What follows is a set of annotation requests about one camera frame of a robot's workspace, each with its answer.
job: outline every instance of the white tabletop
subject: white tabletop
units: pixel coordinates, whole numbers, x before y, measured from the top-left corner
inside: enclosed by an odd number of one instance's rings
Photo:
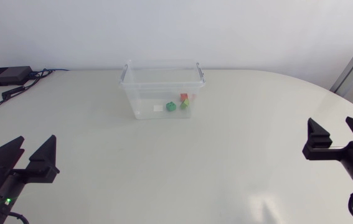
[[[137,120],[120,73],[55,72],[0,106],[0,146],[26,139],[17,168],[57,136],[60,174],[26,185],[13,212],[31,224],[353,223],[343,166],[302,155],[309,117],[333,146],[353,140],[353,104],[284,75],[206,70],[191,119]]]

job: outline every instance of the plastic storage box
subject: plastic storage box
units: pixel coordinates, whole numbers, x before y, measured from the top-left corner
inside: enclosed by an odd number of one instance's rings
[[[190,118],[204,85],[193,60],[129,61],[120,78],[137,119]]]

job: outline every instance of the green toy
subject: green toy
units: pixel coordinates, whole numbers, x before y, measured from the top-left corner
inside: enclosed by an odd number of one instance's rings
[[[169,102],[166,104],[166,109],[168,111],[174,111],[176,110],[176,104],[174,104],[174,102]]]
[[[186,109],[189,106],[189,104],[190,104],[189,99],[185,99],[181,104],[181,108]]]

